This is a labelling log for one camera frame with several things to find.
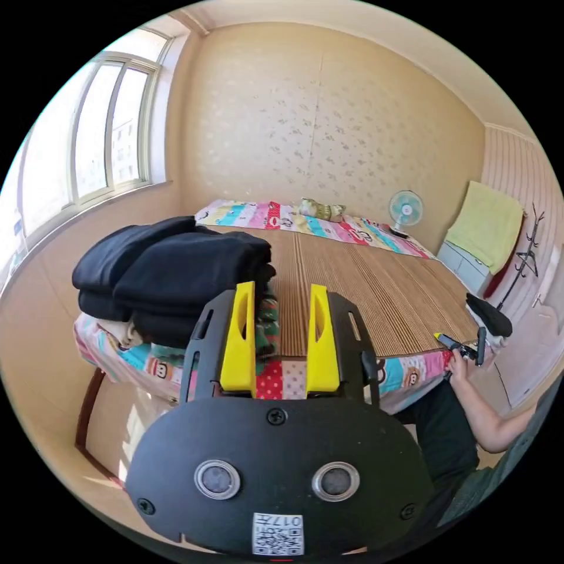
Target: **ceiling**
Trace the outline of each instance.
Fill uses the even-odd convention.
[[[369,39],[440,80],[485,125],[536,139],[496,82],[462,51],[427,28],[357,0],[206,0],[183,8],[205,29],[259,22],[317,25]]]

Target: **person's arm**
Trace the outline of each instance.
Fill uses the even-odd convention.
[[[535,413],[536,405],[515,417],[502,419],[468,380],[468,364],[458,350],[453,351],[449,370],[452,372],[452,389],[466,413],[478,444],[493,454],[506,450],[523,433]]]

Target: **folded black clothes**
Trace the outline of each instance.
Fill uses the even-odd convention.
[[[96,243],[76,266],[79,306],[92,317],[133,321],[143,339],[183,348],[205,305],[255,282],[255,312],[276,275],[267,241],[217,233],[194,218],[127,226]]]
[[[98,294],[88,290],[78,292],[78,307],[97,319],[129,321],[132,311],[129,307],[116,304],[111,294]]]
[[[186,348],[199,317],[174,317],[134,311],[131,321],[144,341],[164,347]]]
[[[236,232],[183,233],[148,247],[117,282],[114,299],[133,310],[192,314],[224,290],[257,282],[262,293],[275,271],[270,245]]]
[[[130,225],[98,241],[79,260],[72,273],[77,290],[111,293],[141,253],[159,241],[194,231],[194,216],[171,217],[153,225]]]
[[[485,300],[466,294],[466,303],[468,307],[484,322],[488,331],[494,337],[510,337],[513,333],[513,325],[511,320],[492,304]]]

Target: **bed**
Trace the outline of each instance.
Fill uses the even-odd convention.
[[[218,200],[196,215],[220,232],[243,230],[272,245],[279,303],[279,356],[257,361],[257,397],[305,397],[309,291],[327,286],[356,303],[378,357],[381,405],[395,413],[437,385],[450,353],[434,339],[441,332],[476,340],[465,308],[466,288],[416,240],[389,235],[364,218],[339,224],[306,218],[277,202]],[[75,340],[84,359],[114,382],[127,381],[174,403],[182,361],[162,361],[149,345],[123,351],[82,314]]]

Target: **coat rack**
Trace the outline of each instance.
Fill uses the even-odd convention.
[[[527,234],[527,241],[529,242],[529,248],[527,249],[527,251],[525,253],[523,253],[523,252],[515,253],[521,259],[521,264],[519,266],[515,265],[515,270],[517,271],[517,275],[515,276],[515,279],[514,279],[513,283],[511,284],[511,286],[509,286],[509,290],[504,295],[503,300],[501,300],[499,302],[499,304],[496,308],[498,311],[501,311],[501,308],[503,307],[503,304],[504,304],[505,300],[507,299],[507,296],[509,295],[511,290],[513,290],[513,287],[515,286],[517,281],[520,278],[526,278],[526,274],[524,272],[525,267],[529,268],[530,271],[533,272],[533,274],[535,276],[537,276],[537,277],[539,276],[539,271],[536,268],[536,257],[535,257],[535,251],[533,251],[533,247],[537,248],[539,246],[539,244],[535,241],[536,231],[539,227],[539,223],[545,218],[545,212],[543,211],[540,214],[540,216],[537,216],[534,202],[533,202],[533,212],[535,213],[535,225],[533,226],[533,233],[531,234],[530,237],[529,237],[529,234]],[[529,264],[529,257],[531,257],[531,259],[532,259],[532,266]]]

